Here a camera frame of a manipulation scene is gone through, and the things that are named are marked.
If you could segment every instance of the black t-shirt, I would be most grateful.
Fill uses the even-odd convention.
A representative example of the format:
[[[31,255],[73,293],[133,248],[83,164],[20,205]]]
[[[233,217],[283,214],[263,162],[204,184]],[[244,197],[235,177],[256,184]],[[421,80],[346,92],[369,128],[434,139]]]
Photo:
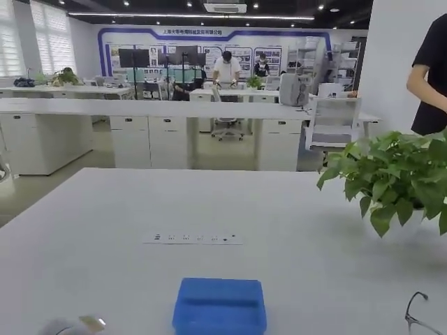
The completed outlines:
[[[254,74],[258,77],[266,77],[267,72],[270,72],[270,69],[268,68],[268,64],[264,64],[264,66],[261,66],[259,63],[256,63],[254,66]]]
[[[413,62],[415,65],[428,66],[428,83],[440,94],[447,96],[447,14],[432,23]],[[443,131],[446,127],[447,114],[422,102],[411,130],[427,135]]]

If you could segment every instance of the eyeglasses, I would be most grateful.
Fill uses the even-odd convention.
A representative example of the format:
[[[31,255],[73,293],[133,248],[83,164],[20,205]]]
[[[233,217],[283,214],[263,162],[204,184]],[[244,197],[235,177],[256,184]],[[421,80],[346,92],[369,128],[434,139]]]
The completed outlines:
[[[405,312],[405,320],[406,320],[406,322],[408,323],[408,332],[409,332],[409,335],[417,335],[417,334],[412,334],[412,333],[411,333],[411,327],[414,326],[414,325],[418,325],[418,326],[424,328],[424,330],[429,330],[429,331],[431,331],[431,332],[433,332],[433,333],[435,333],[435,334],[437,334],[437,335],[443,335],[439,330],[436,330],[435,328],[433,328],[433,327],[427,325],[427,324],[424,323],[424,322],[419,321],[418,319],[413,318],[413,317],[410,315],[410,305],[411,305],[411,303],[413,302],[413,299],[414,299],[416,296],[418,296],[418,295],[422,295],[423,298],[425,299],[425,301],[428,301],[428,295],[426,295],[425,293],[422,293],[422,292],[416,292],[416,293],[411,297],[411,299],[410,299],[410,301],[409,301],[409,303],[408,303],[408,306],[406,307],[406,312]]]

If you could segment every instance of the glasses frame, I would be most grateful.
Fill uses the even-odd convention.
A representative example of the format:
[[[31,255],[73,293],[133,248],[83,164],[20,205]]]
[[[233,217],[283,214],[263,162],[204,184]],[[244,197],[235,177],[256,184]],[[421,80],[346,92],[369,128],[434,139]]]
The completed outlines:
[[[425,322],[419,321],[418,319],[414,318],[413,316],[410,315],[410,305],[413,302],[414,298],[417,297],[418,295],[421,295],[425,301],[428,301],[428,295],[426,295],[425,293],[419,292],[417,291],[410,299],[408,305],[406,306],[406,312],[405,312],[405,320],[408,324],[408,333],[409,335],[411,334],[411,326],[416,324],[416,325],[420,325],[421,327],[424,327],[428,330],[430,330],[431,332],[434,332],[437,335],[443,335],[439,330],[436,330],[435,328],[429,326],[428,324],[426,324]]]

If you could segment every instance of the power strip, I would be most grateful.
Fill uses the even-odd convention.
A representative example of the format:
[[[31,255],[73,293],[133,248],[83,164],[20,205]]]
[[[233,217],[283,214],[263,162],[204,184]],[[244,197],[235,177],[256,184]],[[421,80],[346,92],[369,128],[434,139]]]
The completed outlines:
[[[236,234],[189,234],[154,232],[143,239],[144,244],[204,244],[241,245],[242,238]]]

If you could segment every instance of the air conditioner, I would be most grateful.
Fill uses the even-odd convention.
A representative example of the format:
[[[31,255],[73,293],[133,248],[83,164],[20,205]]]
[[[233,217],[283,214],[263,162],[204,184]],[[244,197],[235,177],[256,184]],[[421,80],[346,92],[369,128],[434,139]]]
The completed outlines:
[[[210,13],[243,14],[247,12],[244,0],[203,0],[203,6]]]

